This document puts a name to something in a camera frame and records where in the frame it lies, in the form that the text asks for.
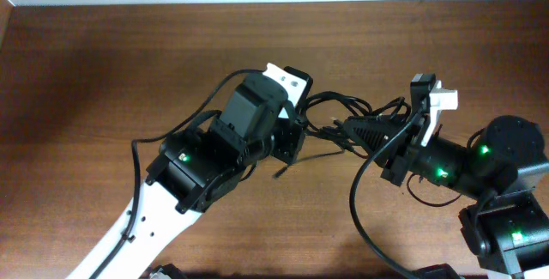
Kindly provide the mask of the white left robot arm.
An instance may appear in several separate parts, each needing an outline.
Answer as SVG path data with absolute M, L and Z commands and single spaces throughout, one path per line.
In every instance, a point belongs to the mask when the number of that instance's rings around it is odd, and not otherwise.
M 296 107 L 313 80 L 270 64 L 246 70 L 224 110 L 199 109 L 160 138 L 147 177 L 115 224 L 70 273 L 72 278 L 137 278 L 185 229 L 262 159 L 292 165 L 305 139 Z

